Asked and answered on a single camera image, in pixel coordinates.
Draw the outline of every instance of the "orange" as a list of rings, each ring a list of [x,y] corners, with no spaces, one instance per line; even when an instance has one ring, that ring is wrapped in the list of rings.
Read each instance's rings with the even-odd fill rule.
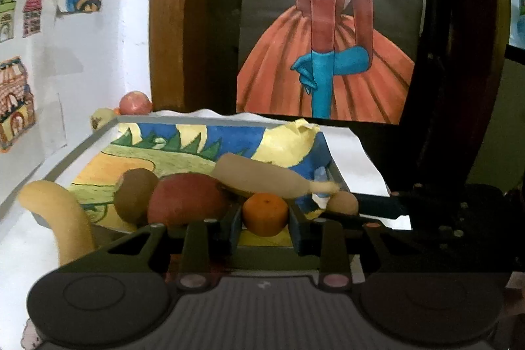
[[[254,235],[278,235],[288,223],[288,204],[270,193],[256,193],[242,205],[242,221]]]

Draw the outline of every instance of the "kiwi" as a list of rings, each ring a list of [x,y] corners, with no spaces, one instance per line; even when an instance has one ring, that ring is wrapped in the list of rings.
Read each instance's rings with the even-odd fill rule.
[[[138,227],[148,224],[148,204],[157,184],[158,177],[148,169],[126,171],[117,182],[113,197],[119,217]]]

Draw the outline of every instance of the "sticker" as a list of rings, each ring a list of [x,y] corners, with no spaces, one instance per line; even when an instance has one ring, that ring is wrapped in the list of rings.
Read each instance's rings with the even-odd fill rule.
[[[40,33],[42,0],[27,0],[24,5],[24,37]]]
[[[7,152],[35,123],[35,103],[22,60],[0,63],[0,152]]]
[[[0,0],[0,43],[12,39],[16,0]]]

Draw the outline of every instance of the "white wall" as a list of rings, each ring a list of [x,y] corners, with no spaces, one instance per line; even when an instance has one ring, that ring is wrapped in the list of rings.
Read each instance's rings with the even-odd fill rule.
[[[54,56],[68,144],[91,132],[90,115],[127,92],[151,96],[149,0],[102,0],[95,13],[57,17]]]

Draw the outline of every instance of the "white paper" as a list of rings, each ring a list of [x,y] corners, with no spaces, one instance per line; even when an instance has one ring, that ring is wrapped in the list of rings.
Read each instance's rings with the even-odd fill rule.
[[[7,152],[0,153],[0,203],[66,142],[48,48],[57,0],[4,1],[4,8],[0,3],[0,115],[4,114],[0,127],[5,139],[0,148]]]

